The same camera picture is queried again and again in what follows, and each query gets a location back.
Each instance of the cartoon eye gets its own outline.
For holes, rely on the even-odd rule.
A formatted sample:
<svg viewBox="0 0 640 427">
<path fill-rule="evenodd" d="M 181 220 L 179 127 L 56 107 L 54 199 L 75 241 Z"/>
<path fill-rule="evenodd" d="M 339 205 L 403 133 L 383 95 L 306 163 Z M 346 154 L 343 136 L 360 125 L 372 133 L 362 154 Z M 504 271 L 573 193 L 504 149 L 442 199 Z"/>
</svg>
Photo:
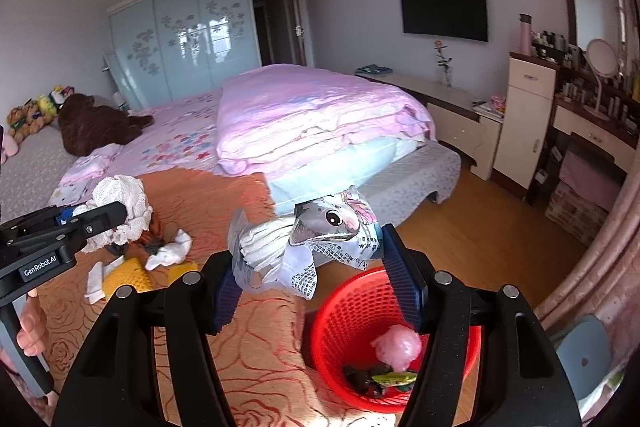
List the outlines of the cartoon eye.
<svg viewBox="0 0 640 427">
<path fill-rule="evenodd" d="M 342 224 L 342 216 L 338 214 L 335 210 L 329 210 L 324 217 L 329 222 L 330 225 L 334 225 L 334 227 L 339 227 Z"/>
</svg>

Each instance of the storage box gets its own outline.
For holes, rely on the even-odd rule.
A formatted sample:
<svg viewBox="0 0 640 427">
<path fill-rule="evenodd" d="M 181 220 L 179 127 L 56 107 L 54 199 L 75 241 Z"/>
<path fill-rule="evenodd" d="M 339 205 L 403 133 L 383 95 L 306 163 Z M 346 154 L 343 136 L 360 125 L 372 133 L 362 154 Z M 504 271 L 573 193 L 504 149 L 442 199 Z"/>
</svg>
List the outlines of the storage box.
<svg viewBox="0 0 640 427">
<path fill-rule="evenodd" d="M 563 182 L 558 183 L 545 211 L 546 217 L 558 223 L 587 247 L 595 239 L 608 215 L 606 210 L 581 198 Z"/>
</svg>

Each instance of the red plastic basket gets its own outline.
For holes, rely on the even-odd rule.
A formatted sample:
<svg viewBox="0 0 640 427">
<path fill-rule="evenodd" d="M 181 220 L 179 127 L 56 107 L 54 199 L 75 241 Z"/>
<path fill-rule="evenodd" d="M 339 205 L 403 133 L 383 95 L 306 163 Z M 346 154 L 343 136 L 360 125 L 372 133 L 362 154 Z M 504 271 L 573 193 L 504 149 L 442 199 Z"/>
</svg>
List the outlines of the red plastic basket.
<svg viewBox="0 0 640 427">
<path fill-rule="evenodd" d="M 410 393 L 388 389 L 382 399 L 358 394 L 342 374 L 343 365 L 366 369 L 378 362 L 370 342 L 389 326 L 409 326 L 402 317 L 391 283 L 383 267 L 363 272 L 342 284 L 324 303 L 311 333 L 311 353 L 318 372 L 334 391 L 352 407 L 379 413 L 402 412 Z M 422 354 L 409 369 L 422 363 L 429 335 L 420 337 Z M 480 351 L 481 328 L 469 329 L 464 378 L 473 368 Z"/>
</svg>

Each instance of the pink thermos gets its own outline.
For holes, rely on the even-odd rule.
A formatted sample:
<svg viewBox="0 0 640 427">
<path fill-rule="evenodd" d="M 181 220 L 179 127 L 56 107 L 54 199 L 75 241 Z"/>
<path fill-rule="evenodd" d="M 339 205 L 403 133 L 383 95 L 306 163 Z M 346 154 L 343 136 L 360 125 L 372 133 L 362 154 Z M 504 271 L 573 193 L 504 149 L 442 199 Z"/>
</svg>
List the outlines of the pink thermos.
<svg viewBox="0 0 640 427">
<path fill-rule="evenodd" d="M 520 14 L 520 53 L 531 56 L 531 15 Z"/>
</svg>

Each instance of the tv stand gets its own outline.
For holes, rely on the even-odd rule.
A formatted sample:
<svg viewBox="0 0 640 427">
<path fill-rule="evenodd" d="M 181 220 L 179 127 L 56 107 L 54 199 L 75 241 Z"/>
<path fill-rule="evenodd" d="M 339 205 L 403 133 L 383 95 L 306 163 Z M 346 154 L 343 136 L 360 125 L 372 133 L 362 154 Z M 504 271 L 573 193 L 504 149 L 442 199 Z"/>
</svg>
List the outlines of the tv stand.
<svg viewBox="0 0 640 427">
<path fill-rule="evenodd" d="M 436 124 L 438 141 L 471 157 L 476 162 L 471 167 L 473 174 L 485 181 L 491 177 L 502 124 L 474 112 L 468 92 L 406 74 L 358 73 L 357 76 L 398 86 L 422 102 Z"/>
</svg>

